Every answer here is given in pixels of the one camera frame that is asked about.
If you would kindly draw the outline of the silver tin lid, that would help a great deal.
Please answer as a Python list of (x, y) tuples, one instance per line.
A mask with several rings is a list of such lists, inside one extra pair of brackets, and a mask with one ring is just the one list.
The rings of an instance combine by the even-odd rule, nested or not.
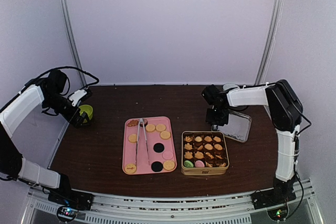
[(224, 126), (212, 125), (211, 130), (222, 132), (225, 137), (229, 139), (245, 143), (249, 137), (251, 123), (251, 116), (240, 112), (230, 111), (228, 123)]

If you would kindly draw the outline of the brown leaf cookie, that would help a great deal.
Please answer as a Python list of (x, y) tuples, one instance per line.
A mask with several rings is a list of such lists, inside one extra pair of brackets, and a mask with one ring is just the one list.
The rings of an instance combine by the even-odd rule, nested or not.
[(193, 138), (190, 137), (190, 136), (186, 136), (186, 137), (184, 138), (184, 142), (190, 143), (190, 142), (192, 142), (192, 141), (193, 141)]

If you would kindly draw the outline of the leaf cookie second row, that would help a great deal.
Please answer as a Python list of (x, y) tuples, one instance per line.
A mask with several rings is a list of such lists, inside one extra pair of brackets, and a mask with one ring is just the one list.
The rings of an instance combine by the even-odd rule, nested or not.
[(186, 144), (184, 145), (184, 149), (185, 149), (185, 150), (192, 150), (193, 147), (192, 147), (192, 145), (191, 145), (190, 143), (186, 143)]

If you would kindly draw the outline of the beige leaf cookie under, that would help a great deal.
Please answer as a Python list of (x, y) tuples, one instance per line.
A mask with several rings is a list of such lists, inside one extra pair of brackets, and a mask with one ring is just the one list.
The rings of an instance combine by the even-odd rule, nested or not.
[(206, 162), (206, 166), (207, 167), (215, 167), (215, 165), (213, 163), (209, 163), (209, 162)]

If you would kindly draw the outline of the pink sandwich cookie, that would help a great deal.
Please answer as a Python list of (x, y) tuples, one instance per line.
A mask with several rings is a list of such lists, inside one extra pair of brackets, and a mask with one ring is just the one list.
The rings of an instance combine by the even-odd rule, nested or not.
[(163, 152), (162, 157), (163, 157), (165, 160), (171, 160), (171, 159), (174, 158), (174, 154), (173, 154), (173, 152), (171, 152), (171, 151), (165, 151), (165, 152)]
[(197, 160), (195, 162), (195, 167), (196, 168), (201, 168), (201, 167), (205, 167), (205, 163), (202, 160)]

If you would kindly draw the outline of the green sandwich cookie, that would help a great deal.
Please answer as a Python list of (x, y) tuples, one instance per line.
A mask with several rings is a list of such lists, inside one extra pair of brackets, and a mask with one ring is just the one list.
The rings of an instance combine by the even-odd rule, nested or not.
[(185, 161), (183, 162), (183, 165), (184, 165), (184, 167), (186, 167), (186, 168), (192, 168), (192, 167), (194, 167), (194, 164), (193, 164), (191, 161), (189, 161), (189, 160), (185, 160)]

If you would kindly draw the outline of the metal serving tongs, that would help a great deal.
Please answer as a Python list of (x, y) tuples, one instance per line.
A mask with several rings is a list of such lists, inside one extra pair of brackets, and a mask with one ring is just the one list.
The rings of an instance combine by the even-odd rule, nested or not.
[(144, 118), (138, 119), (139, 123), (138, 123), (138, 129), (136, 133), (138, 135), (138, 140), (136, 142), (136, 149), (135, 149), (136, 166), (139, 166), (143, 160), (145, 160), (148, 164), (150, 164), (147, 131), (145, 129), (145, 126), (143, 125), (143, 119)]

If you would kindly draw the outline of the green plastic bowl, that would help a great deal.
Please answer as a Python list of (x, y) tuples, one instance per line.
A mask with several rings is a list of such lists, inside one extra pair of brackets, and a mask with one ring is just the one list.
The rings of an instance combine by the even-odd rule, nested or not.
[(83, 119), (82, 123), (87, 124), (93, 118), (93, 107), (87, 104), (81, 105), (80, 109), (80, 117)]

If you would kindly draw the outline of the pale ceramic bowl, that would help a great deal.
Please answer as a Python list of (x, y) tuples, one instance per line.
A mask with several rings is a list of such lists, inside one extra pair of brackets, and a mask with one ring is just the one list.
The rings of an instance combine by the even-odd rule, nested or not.
[(228, 91), (228, 90), (236, 89), (238, 87), (239, 86), (234, 84), (234, 83), (226, 83), (226, 84), (223, 85), (223, 90)]

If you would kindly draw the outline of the gold cookie tin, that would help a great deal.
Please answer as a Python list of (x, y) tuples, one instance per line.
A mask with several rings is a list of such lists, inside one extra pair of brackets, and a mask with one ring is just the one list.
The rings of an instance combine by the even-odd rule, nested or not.
[(186, 176), (224, 175), (229, 156), (224, 134), (215, 131), (182, 133), (181, 172)]

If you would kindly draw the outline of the black sandwich cookie upper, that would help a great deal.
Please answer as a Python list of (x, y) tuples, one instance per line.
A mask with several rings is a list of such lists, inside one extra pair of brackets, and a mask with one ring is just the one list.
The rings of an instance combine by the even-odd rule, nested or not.
[(161, 153), (164, 151), (164, 145), (162, 143), (156, 143), (154, 144), (153, 149), (156, 153)]

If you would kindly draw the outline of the black sandwich cookie lower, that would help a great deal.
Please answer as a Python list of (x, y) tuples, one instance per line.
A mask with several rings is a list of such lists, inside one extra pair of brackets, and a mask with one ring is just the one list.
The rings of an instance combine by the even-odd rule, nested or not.
[(153, 162), (151, 164), (151, 169), (153, 172), (160, 172), (163, 169), (163, 164), (159, 161)]

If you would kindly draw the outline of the right aluminium frame post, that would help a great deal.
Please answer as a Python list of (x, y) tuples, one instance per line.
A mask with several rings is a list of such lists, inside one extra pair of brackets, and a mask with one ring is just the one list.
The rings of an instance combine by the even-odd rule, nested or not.
[(277, 28), (280, 24), (283, 4), (284, 0), (274, 0), (266, 42), (263, 49), (262, 58), (254, 85), (262, 84), (266, 80), (266, 74), (270, 64), (272, 52), (274, 50), (274, 46), (276, 43), (275, 36)]

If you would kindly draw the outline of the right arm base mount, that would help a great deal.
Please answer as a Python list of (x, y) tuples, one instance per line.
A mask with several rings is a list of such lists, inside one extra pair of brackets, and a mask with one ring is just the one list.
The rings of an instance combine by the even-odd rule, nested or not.
[(252, 193), (251, 200), (254, 209), (267, 210), (268, 217), (273, 221), (285, 221), (290, 212), (288, 203), (296, 199), (296, 194), (291, 192), (287, 196), (276, 198), (274, 192), (274, 189), (269, 189), (264, 191), (257, 190)]

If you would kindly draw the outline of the left aluminium frame post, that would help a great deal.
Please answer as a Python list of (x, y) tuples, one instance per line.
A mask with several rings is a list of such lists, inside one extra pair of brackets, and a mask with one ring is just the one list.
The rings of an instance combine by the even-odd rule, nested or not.
[(80, 62), (79, 55), (78, 55), (74, 32), (73, 32), (72, 25), (71, 25), (71, 19), (70, 19), (67, 0), (60, 0), (60, 4), (61, 4), (62, 14), (63, 14), (65, 28), (66, 28), (67, 39), (68, 39), (69, 46), (70, 46), (70, 52), (71, 52), (75, 66), (81, 70), (82, 65)]

